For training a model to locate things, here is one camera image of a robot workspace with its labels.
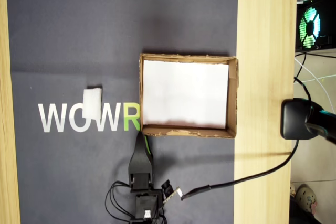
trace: tile floor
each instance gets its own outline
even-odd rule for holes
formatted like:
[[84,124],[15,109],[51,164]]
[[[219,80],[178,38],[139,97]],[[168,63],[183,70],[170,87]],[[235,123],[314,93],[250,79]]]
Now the tile floor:
[[[317,54],[336,56],[336,50],[315,52]],[[302,62],[304,56],[298,56]],[[333,108],[336,110],[336,59],[308,56],[304,66],[320,79],[327,90]],[[295,62],[295,73],[300,66]],[[325,110],[332,112],[331,105],[321,86],[312,80],[313,76],[302,69],[299,79],[305,82],[314,102],[320,104]],[[299,84],[294,84],[294,97],[306,98],[305,91]],[[322,224],[336,222],[336,145],[322,137],[308,141],[300,141],[297,152],[291,162],[291,181],[298,188],[301,184],[309,185],[315,192],[318,200],[315,217]]]

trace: white foam block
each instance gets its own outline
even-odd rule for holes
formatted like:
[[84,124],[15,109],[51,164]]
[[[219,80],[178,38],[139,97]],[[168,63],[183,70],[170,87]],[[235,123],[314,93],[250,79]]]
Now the white foam block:
[[145,60],[143,124],[225,129],[228,65]]
[[82,118],[101,119],[101,89],[84,89]]

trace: wooden plank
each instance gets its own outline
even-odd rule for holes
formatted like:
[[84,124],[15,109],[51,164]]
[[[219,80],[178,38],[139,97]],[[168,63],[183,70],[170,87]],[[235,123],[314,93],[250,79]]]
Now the wooden plank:
[[[280,105],[293,96],[295,28],[296,0],[238,0],[235,179],[275,167],[291,150]],[[235,224],[288,223],[289,186],[290,165],[236,185]]]
[[0,0],[0,223],[19,224],[7,0]]

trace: green led light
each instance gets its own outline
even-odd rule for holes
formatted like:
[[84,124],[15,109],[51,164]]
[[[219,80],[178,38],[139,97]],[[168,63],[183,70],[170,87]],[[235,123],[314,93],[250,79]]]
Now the green led light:
[[[311,48],[315,42],[316,39],[319,37],[320,30],[321,30],[321,19],[320,15],[317,14],[317,11],[315,8],[308,8],[303,15],[304,17],[301,19],[300,26],[299,26],[299,37],[302,45],[305,48]],[[309,24],[310,27],[312,27],[312,31],[307,34],[307,25],[309,22],[312,22]]]

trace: dark gray mat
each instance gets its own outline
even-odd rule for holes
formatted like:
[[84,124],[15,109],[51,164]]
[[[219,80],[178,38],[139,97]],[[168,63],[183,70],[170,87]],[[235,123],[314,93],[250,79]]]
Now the dark gray mat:
[[[141,52],[236,54],[237,0],[8,0],[19,200],[22,224],[118,223],[104,209],[116,179],[128,182],[137,130],[124,130],[123,106],[139,101]],[[71,108],[88,85],[103,86],[116,131],[106,120],[82,133]],[[48,117],[55,104],[64,128]],[[84,126],[78,109],[77,127]],[[214,138],[150,139],[157,187],[169,179],[188,190],[234,178],[234,141]],[[165,207],[168,223],[233,223],[233,188],[210,191]],[[133,209],[122,190],[117,198]]]

